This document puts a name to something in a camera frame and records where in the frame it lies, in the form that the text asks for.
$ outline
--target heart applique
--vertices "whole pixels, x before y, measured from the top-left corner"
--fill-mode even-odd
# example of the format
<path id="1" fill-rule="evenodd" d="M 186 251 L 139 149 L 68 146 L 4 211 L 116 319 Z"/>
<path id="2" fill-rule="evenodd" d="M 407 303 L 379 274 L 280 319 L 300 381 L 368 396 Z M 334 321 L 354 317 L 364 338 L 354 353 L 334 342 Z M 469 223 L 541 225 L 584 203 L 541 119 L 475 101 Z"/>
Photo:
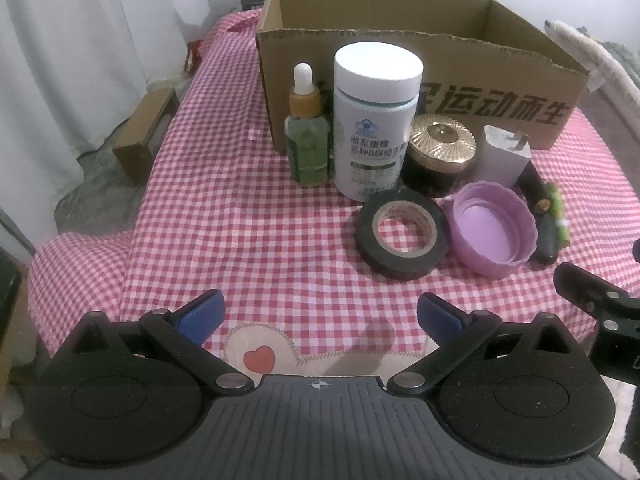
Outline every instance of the heart applique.
<path id="1" fill-rule="evenodd" d="M 276 365 L 276 354 L 270 346 L 263 345 L 253 351 L 245 352 L 242 362 L 252 372 L 270 374 Z"/>

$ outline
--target red and white gingham cloth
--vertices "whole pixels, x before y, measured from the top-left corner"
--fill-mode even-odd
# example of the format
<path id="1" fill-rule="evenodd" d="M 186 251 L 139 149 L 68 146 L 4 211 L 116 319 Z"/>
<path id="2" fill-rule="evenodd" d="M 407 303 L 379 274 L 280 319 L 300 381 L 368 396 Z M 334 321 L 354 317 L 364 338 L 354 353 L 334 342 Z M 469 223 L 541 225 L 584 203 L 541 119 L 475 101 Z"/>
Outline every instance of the red and white gingham cloth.
<path id="1" fill-rule="evenodd" d="M 132 235 L 67 235 L 37 255 L 30 312 L 51 351 L 83 311 L 135 320 L 152 308 L 175 310 L 208 288 L 226 297 L 226 321 L 206 343 L 216 354 L 228 331 L 244 322 L 283 330 L 301 354 L 419 351 L 424 334 L 415 305 L 425 291 L 507 320 L 555 312 L 578 337 L 591 329 L 591 319 L 555 293 L 553 269 L 522 267 L 492 282 L 448 256 L 413 282 L 373 273 L 354 245 L 360 205 L 332 184 L 297 186 L 287 159 L 271 147 L 257 19 L 256 12 L 227 16 L 206 39 Z M 571 222 L 572 246 L 561 261 L 638 291 L 640 265 L 631 251 L 640 204 L 582 113 L 534 160 L 543 178 L 559 184 Z"/>

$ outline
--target gray ribbed plate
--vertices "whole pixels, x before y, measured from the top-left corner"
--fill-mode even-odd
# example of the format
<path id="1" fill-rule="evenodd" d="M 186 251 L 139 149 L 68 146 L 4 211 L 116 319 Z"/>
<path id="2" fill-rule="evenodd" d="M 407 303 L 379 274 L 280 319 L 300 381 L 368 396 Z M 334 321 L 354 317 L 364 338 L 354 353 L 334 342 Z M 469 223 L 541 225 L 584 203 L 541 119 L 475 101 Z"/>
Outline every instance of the gray ribbed plate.
<path id="1" fill-rule="evenodd" d="M 421 400 L 376 378 L 267 376 L 217 400 L 179 446 L 148 462 L 88 470 L 45 462 L 32 480 L 593 480 L 619 477 L 588 457 L 546 468 L 479 456 L 451 438 Z"/>

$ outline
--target purple plastic cap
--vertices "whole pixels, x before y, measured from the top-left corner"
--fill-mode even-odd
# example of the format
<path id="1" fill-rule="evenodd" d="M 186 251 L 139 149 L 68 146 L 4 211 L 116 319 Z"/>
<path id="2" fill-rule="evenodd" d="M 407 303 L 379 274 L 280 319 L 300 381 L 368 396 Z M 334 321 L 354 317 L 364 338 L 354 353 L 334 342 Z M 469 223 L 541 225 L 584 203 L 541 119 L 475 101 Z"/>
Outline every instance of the purple plastic cap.
<path id="1" fill-rule="evenodd" d="M 454 197 L 449 213 L 453 250 L 471 270 L 505 278 L 536 249 L 538 230 L 527 205 L 493 182 L 474 182 Z"/>

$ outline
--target green dropper bottle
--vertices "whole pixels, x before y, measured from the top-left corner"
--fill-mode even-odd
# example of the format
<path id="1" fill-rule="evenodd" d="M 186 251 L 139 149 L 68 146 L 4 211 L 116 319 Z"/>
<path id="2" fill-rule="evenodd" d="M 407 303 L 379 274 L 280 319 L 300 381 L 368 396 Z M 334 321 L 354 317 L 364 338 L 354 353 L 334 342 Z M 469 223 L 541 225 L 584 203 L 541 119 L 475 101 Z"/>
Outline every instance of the green dropper bottle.
<path id="1" fill-rule="evenodd" d="M 285 121 L 291 177 L 300 186 L 320 186 L 329 179 L 330 125 L 322 116 L 320 92 L 314 85 L 311 67 L 307 63 L 297 64 L 293 80 L 289 93 L 290 116 Z"/>

